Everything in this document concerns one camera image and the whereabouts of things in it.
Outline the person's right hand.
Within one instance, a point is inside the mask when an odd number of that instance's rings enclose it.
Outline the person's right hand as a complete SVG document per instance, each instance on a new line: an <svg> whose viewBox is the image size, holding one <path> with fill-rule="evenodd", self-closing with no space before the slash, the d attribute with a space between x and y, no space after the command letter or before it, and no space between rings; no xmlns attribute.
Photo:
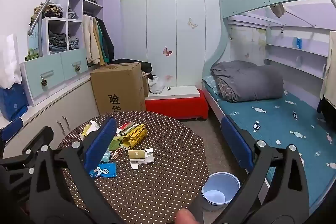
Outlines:
<svg viewBox="0 0 336 224"><path fill-rule="evenodd" d="M175 224L198 224L193 214L187 209L177 211L174 219Z"/></svg>

